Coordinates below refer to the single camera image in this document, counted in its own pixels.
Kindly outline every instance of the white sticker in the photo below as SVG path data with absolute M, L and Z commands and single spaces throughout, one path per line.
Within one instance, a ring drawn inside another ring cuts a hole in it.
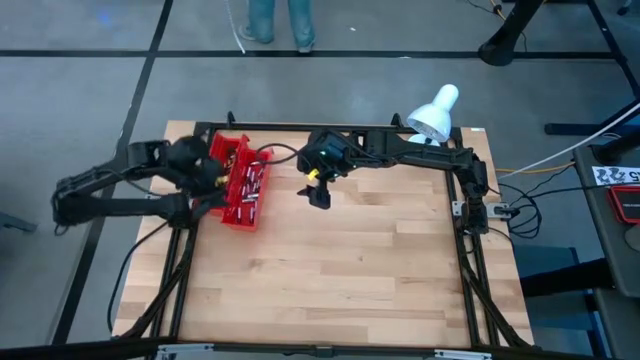
M 640 184 L 640 168 L 618 166 L 592 166 L 593 177 L 598 185 L 615 185 L 637 182 Z

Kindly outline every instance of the yellow marker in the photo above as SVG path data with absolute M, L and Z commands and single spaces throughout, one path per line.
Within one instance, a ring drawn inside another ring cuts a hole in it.
M 229 176 L 221 176 L 216 179 L 216 186 L 221 186 L 229 182 Z
M 307 175 L 307 178 L 309 178 L 309 180 L 313 180 L 316 178 L 316 176 L 318 176 L 318 174 L 320 174 L 320 170 L 318 169 L 313 169 L 311 170 L 311 172 Z

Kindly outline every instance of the white lamp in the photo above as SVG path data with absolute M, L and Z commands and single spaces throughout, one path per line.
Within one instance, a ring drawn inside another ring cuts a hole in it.
M 458 88 L 447 84 L 440 88 L 431 104 L 422 105 L 414 110 L 407 118 L 407 123 L 417 135 L 409 138 L 410 142 L 424 144 L 431 139 L 431 145 L 446 142 L 451 133 L 451 117 L 449 111 L 458 100 Z

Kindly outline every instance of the blue pants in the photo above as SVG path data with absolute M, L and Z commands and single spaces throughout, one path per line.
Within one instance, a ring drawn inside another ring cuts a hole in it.
M 257 41 L 273 41 L 275 0 L 249 0 L 249 31 Z M 297 47 L 307 47 L 315 41 L 311 21 L 311 0 L 289 0 L 291 30 Z

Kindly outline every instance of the gray floor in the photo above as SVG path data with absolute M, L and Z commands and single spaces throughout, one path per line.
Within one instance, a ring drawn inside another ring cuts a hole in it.
M 244 20 L 245 2 L 230 1 L 236 20 Z M 277 40 L 247 48 L 293 49 L 286 6 L 278 3 Z M 599 1 L 640 76 L 640 11 L 620 18 L 616 3 Z M 2 0 L 0 49 L 146 49 L 161 8 L 161 0 Z M 317 48 L 327 50 L 473 51 L 501 22 L 463 0 L 323 0 L 315 2 L 315 15 Z M 607 49 L 583 5 L 546 5 L 526 34 L 530 51 Z M 235 49 L 222 1 L 176 1 L 161 49 Z M 49 341 L 85 231 L 54 237 L 49 197 L 58 179 L 112 156 L 142 63 L 0 58 L 0 210 L 39 224 L 31 235 L 0 233 L 1 347 Z M 479 60 L 159 59 L 132 140 L 160 137 L 170 119 L 221 120 L 228 110 L 240 121 L 385 124 L 394 112 L 406 116 L 428 102 L 445 83 L 460 88 L 455 124 L 487 128 L 500 167 L 529 164 L 579 140 L 544 135 L 545 122 L 596 123 L 631 99 L 612 61 L 516 61 L 494 68 Z M 506 182 L 529 188 L 544 178 Z M 569 171 L 547 188 L 576 184 Z M 116 196 L 139 194 L 118 187 Z M 517 244 L 574 246 L 583 261 L 601 256 L 580 193 L 540 205 L 540 236 L 515 238 Z M 108 338 L 108 296 L 138 224 L 106 221 L 70 341 Z M 556 350 L 582 353 L 587 346 L 575 330 L 537 327 L 534 335 Z

